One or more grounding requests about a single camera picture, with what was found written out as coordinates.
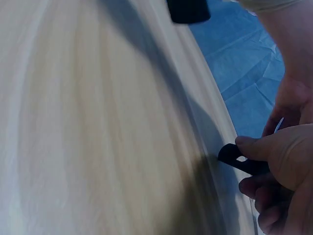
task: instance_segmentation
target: black handle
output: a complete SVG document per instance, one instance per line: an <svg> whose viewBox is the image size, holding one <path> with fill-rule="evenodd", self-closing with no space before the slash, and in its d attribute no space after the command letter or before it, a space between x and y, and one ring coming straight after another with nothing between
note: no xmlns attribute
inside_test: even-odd
<svg viewBox="0 0 313 235"><path fill-rule="evenodd" d="M177 24L194 24L211 18L206 0L167 0L171 18Z"/></svg>
<svg viewBox="0 0 313 235"><path fill-rule="evenodd" d="M260 175L269 172L267 162L253 161L249 159L241 162L238 160L241 156L243 156L243 154L240 152L239 148L236 145L229 143L220 150L218 160L250 175Z"/></svg>

